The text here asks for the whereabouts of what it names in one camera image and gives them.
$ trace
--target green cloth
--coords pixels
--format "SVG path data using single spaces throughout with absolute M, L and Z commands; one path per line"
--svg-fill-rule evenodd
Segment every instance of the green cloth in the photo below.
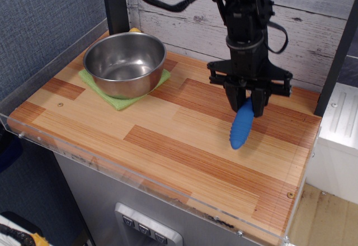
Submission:
M 132 103 L 142 99 L 143 97 L 145 97 L 145 95 L 137 97 L 137 98 L 133 98 L 133 99 L 126 99 L 126 100 L 122 100 L 122 99 L 116 99 L 113 97 L 110 97 L 108 95 L 106 95 L 105 93 L 103 93 L 103 91 L 101 91 L 97 85 L 95 84 L 92 76 L 88 73 L 88 71 L 86 71 L 85 69 L 80 71 L 79 73 L 80 78 L 82 79 L 82 81 L 84 81 L 86 84 L 88 84 L 96 93 L 98 93 L 98 95 L 100 95 L 106 102 L 108 102 L 111 106 L 113 106 L 116 110 L 122 110 L 128 106 L 130 106 Z M 161 80 L 159 81 L 158 85 L 155 87 L 155 89 L 157 87 L 159 87 L 161 84 L 163 84 L 166 80 L 168 80 L 170 77 L 170 72 L 167 70 L 163 70 L 162 73 L 162 77 Z

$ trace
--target black metal frame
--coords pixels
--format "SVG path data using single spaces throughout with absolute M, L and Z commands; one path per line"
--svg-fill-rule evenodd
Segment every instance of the black metal frame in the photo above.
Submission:
M 329 99 L 331 98 L 333 89 L 338 80 L 338 76 L 342 69 L 343 63 L 346 59 L 349 47 L 352 43 L 354 34 L 358 27 L 358 0 L 354 0 L 351 13 L 348 17 L 347 24 L 345 30 L 343 31 L 343 35 L 338 45 L 336 55 L 333 59 L 331 68 L 329 70 L 328 76 L 326 78 L 326 82 L 323 86 L 321 95 L 319 96 L 319 100 L 315 109 L 314 114 L 317 116 L 323 116 Z
M 105 0 L 110 35 L 129 31 L 126 0 Z

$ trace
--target stainless steel bowl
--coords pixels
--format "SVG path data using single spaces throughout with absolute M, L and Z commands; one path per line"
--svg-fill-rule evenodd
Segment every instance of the stainless steel bowl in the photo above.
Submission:
M 166 55 L 166 48 L 158 38 L 126 32 L 96 42 L 85 53 L 83 64 L 105 94 L 131 99 L 156 87 Z

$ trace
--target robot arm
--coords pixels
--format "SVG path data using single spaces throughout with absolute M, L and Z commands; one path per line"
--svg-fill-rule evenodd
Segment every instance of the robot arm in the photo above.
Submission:
M 144 1 L 166 10 L 180 12 L 195 0 L 185 0 L 174 6 L 156 0 Z M 213 1 L 217 3 L 228 30 L 226 42 L 230 49 L 230 59 L 208 64 L 211 72 L 210 83 L 224 86 L 231 108 L 235 112 L 246 102 L 246 90 L 251 91 L 254 116 L 262 116 L 271 94 L 291 94 L 290 80 L 293 75 L 269 61 L 269 51 L 274 51 L 268 45 L 267 27 L 277 28 L 286 35 L 284 46 L 276 53 L 281 53 L 286 48 L 287 33 L 281 26 L 270 22 L 271 16 L 274 15 L 274 3 L 271 0 Z

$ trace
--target wooden table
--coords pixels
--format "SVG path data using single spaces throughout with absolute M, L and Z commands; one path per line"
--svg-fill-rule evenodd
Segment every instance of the wooden table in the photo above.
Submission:
M 320 117 L 319 94 L 272 96 L 247 142 L 230 147 L 235 113 L 206 63 L 168 52 L 168 81 L 116 111 L 78 72 L 84 53 L 8 120 L 17 133 L 251 239 L 286 235 Z

